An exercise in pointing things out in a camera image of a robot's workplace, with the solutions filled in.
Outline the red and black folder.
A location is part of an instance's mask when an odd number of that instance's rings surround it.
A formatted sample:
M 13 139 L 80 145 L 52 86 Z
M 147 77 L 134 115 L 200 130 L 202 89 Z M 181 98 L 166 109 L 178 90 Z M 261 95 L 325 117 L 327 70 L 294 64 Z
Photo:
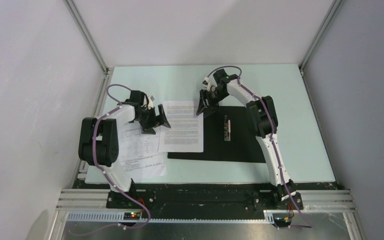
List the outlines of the red and black folder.
M 224 141 L 224 117 L 231 122 L 231 141 Z M 169 152 L 169 159 L 266 163 L 262 149 L 247 126 L 244 106 L 221 106 L 203 119 L 203 152 Z

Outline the printed white paper sheet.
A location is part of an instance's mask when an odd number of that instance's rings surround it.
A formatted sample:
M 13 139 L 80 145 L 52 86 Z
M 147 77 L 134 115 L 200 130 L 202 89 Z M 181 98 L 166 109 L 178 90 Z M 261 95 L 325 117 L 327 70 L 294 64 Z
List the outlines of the printed white paper sheet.
M 196 115 L 193 100 L 165 101 L 163 108 L 170 128 L 160 129 L 160 153 L 202 153 L 204 151 L 204 118 Z

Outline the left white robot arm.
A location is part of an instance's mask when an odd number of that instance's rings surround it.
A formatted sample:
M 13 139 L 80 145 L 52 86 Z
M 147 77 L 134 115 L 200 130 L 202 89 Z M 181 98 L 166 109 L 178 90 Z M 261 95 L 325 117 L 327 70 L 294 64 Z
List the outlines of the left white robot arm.
M 119 136 L 125 125 L 135 122 L 142 134 L 154 135 L 160 126 L 171 128 L 164 106 L 154 106 L 153 100 L 140 90 L 130 91 L 129 98 L 100 117 L 85 117 L 80 127 L 79 158 L 101 171 L 110 189 L 120 193 L 118 201 L 125 208 L 134 207 L 138 195 L 131 190 L 134 180 L 121 164 Z

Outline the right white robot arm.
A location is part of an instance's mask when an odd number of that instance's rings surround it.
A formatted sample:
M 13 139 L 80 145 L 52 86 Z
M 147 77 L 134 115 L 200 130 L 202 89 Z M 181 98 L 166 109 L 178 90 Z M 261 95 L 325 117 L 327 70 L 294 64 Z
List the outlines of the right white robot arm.
M 224 76 L 216 85 L 210 83 L 206 76 L 202 84 L 204 88 L 199 91 L 196 115 L 205 118 L 210 116 L 218 110 L 219 102 L 228 96 L 242 103 L 250 132 L 255 136 L 264 155 L 269 182 L 274 186 L 274 192 L 270 195 L 271 204 L 277 209 L 283 209 L 290 202 L 295 203 L 297 191 L 284 165 L 275 124 L 276 112 L 269 110 L 270 102 L 242 84 L 239 75 Z

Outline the metal folder clip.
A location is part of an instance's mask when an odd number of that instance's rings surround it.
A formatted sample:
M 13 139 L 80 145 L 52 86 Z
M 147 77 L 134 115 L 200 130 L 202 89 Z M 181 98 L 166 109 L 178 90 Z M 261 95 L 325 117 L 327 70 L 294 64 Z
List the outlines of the metal folder clip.
M 224 116 L 224 141 L 231 141 L 231 120 L 227 115 Z

